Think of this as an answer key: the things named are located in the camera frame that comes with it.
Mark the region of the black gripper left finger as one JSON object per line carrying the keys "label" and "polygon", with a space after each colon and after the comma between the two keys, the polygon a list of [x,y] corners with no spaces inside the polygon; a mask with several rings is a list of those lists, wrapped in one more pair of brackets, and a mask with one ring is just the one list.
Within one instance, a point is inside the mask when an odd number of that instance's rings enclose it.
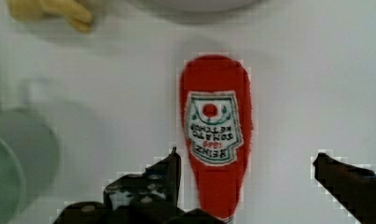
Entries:
{"label": "black gripper left finger", "polygon": [[104,204],[113,210],[128,206],[139,196],[158,196],[177,205],[181,179],[181,157],[176,147],[141,174],[127,174],[104,188]]}

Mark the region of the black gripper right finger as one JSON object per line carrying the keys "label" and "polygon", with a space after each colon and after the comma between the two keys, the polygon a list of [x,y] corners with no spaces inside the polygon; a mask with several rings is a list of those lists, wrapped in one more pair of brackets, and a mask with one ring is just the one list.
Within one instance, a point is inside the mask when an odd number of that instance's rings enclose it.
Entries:
{"label": "black gripper right finger", "polygon": [[376,174],[319,153],[314,178],[361,224],[376,224]]}

